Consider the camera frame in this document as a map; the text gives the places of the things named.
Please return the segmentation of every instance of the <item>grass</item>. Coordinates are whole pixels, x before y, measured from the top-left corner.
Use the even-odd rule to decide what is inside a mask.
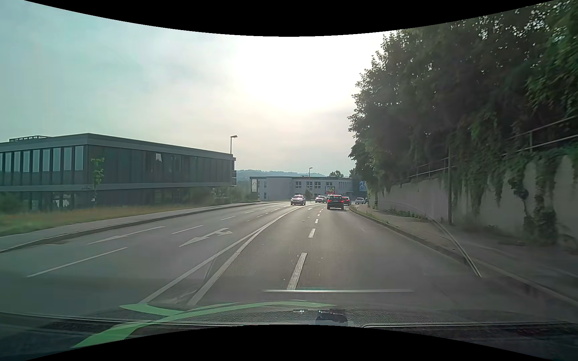
[[[392,216],[410,217],[410,218],[416,218],[416,219],[420,219],[420,220],[427,220],[427,217],[425,217],[425,216],[417,215],[416,213],[413,213],[410,211],[401,211],[399,209],[394,209],[394,208],[391,208],[391,209],[383,211],[383,212],[385,212],[388,215],[392,215]]]
[[[10,234],[27,233],[41,229],[85,223],[96,220],[121,218],[149,213],[176,211],[179,209],[205,207],[193,204],[162,206],[98,207],[94,209],[74,209],[72,211],[28,212],[16,215],[0,215],[0,237]]]

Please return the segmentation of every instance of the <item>sidewalk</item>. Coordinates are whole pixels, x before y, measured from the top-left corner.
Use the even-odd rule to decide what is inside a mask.
[[[93,229],[102,228],[102,227],[119,226],[122,224],[131,224],[131,223],[138,223],[139,224],[140,222],[145,223],[145,222],[148,222],[149,220],[156,220],[158,218],[175,217],[178,215],[185,215],[187,213],[196,213],[196,212],[200,212],[200,211],[208,211],[208,210],[215,210],[215,209],[222,209],[222,208],[241,207],[241,206],[248,205],[248,204],[260,204],[260,202],[222,204],[219,206],[179,209],[176,211],[149,213],[149,214],[145,214],[145,215],[113,218],[113,219],[107,219],[107,220],[96,220],[93,222],[69,224],[66,226],[47,228],[47,229],[42,229],[40,231],[34,231],[34,232],[28,232],[28,233],[11,234],[9,236],[0,237],[0,250],[4,250],[4,249],[10,248],[10,247],[15,247],[15,246],[22,245],[22,244],[25,244],[28,242],[34,242],[37,240],[42,240],[42,239],[48,238],[48,237],[60,236],[62,234],[69,234],[69,233],[75,233],[75,232],[80,232],[80,231],[93,230]]]
[[[460,254],[452,237],[432,222],[388,215],[368,205],[351,207],[414,237]],[[494,266],[578,302],[578,256],[556,247],[509,245],[511,238],[467,232],[456,226],[443,225],[443,228],[461,245],[484,277],[491,276],[488,272],[491,273],[492,268],[488,265]]]

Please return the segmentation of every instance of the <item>curb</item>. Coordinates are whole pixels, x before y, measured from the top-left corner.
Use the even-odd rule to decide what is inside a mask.
[[[110,226],[104,226],[104,227],[98,227],[98,228],[92,228],[92,229],[85,229],[85,230],[83,230],[83,231],[77,231],[77,232],[71,232],[71,233],[58,234],[58,235],[56,235],[56,236],[50,236],[50,237],[42,238],[42,239],[40,239],[40,240],[34,240],[34,241],[22,243],[22,244],[20,244],[20,245],[14,245],[14,246],[12,246],[12,247],[5,248],[5,249],[0,250],[0,253],[10,252],[11,250],[23,249],[23,248],[31,247],[31,246],[34,246],[34,245],[40,245],[40,244],[45,244],[45,243],[52,243],[52,242],[58,242],[58,241],[63,241],[63,240],[69,240],[69,239],[71,239],[71,238],[77,238],[77,237],[81,237],[81,236],[86,236],[86,235],[88,235],[88,234],[100,233],[100,232],[104,232],[104,231],[111,231],[111,230],[113,230],[113,229],[119,229],[119,228],[125,228],[125,227],[132,227],[132,226],[140,226],[141,224],[158,222],[158,221],[161,221],[161,220],[168,220],[168,219],[172,219],[172,218],[178,218],[178,217],[184,217],[184,216],[190,216],[190,215],[197,215],[197,214],[199,214],[199,213],[206,213],[206,212],[211,212],[211,211],[217,211],[217,210],[220,210],[220,209],[231,209],[231,208],[237,208],[237,207],[251,206],[251,205],[254,205],[254,204],[260,205],[260,204],[266,204],[266,203],[275,203],[275,202],[243,203],[243,204],[236,204],[236,205],[231,206],[231,207],[202,209],[201,211],[194,211],[194,212],[182,213],[182,214],[180,214],[180,215],[169,215],[169,216],[164,216],[164,217],[150,218],[150,219],[146,219],[146,220],[138,220],[138,221],[134,221],[134,222],[126,222],[126,223],[120,223],[120,224],[113,224],[113,225],[110,225]]]
[[[383,222],[381,220],[377,220],[377,219],[370,217],[368,215],[364,215],[363,213],[361,213],[360,211],[358,211],[354,208],[350,207],[349,209],[353,213],[356,213],[357,215],[359,215],[361,217],[370,219],[370,220],[374,221],[375,223],[377,223],[381,226],[384,226],[386,228],[389,228],[389,229],[397,232],[398,234],[400,234],[402,236],[405,236],[405,237],[407,237],[413,241],[416,241],[418,243],[421,243],[421,244],[423,244],[423,245],[425,245],[425,246],[427,246],[433,250],[436,250],[440,253],[443,253],[444,255],[449,256],[450,258],[454,259],[455,261],[463,263],[464,265],[469,265],[469,263],[467,262],[465,257],[463,257],[463,255],[460,253],[453,252],[452,250],[446,249],[445,247],[441,247],[440,245],[434,245],[431,242],[423,240],[422,238],[417,237],[411,233],[407,233],[396,226],[392,226],[392,225],[390,225],[386,222]],[[497,280],[500,283],[503,283],[503,284],[506,284],[507,286],[515,288],[518,291],[522,292],[523,294],[529,295],[529,296],[534,297],[534,298],[559,299],[561,301],[569,303],[572,306],[578,308],[578,300],[572,299],[566,295],[563,295],[557,291],[550,289],[549,287],[540,285],[538,283],[534,283],[533,281],[530,281],[530,280],[523,278],[519,275],[513,274],[513,273],[508,272],[506,270],[503,270],[499,267],[493,266],[493,265],[491,265],[485,261],[482,261],[480,259],[477,259],[477,258],[472,258],[472,259],[480,267],[488,268],[490,271],[493,271],[493,272],[501,275],[501,277],[497,277]]]

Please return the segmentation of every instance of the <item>white building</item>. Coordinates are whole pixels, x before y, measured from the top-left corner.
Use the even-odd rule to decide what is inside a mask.
[[[338,194],[350,197],[353,193],[351,178],[335,176],[252,176],[251,192],[259,200],[288,201],[296,194],[311,192],[311,199],[318,195]]]

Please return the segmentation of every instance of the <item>flat roof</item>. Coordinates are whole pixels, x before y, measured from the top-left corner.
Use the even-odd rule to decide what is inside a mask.
[[[351,178],[339,178],[337,176],[288,176],[288,175],[271,175],[271,176],[250,176],[249,179],[265,179],[265,178],[291,178],[291,179],[326,179],[328,181],[351,181]]]
[[[60,135],[56,137],[35,135],[30,137],[12,138],[6,142],[0,143],[0,152],[14,152],[17,150],[54,148],[60,146],[74,146],[85,144],[110,146],[115,148],[147,150],[150,152],[176,153],[183,155],[193,155],[197,157],[236,160],[236,158],[229,153],[215,152],[213,150],[189,148],[186,146],[155,143],[150,141],[141,141],[138,139],[114,137],[111,135],[102,135],[94,133]]]

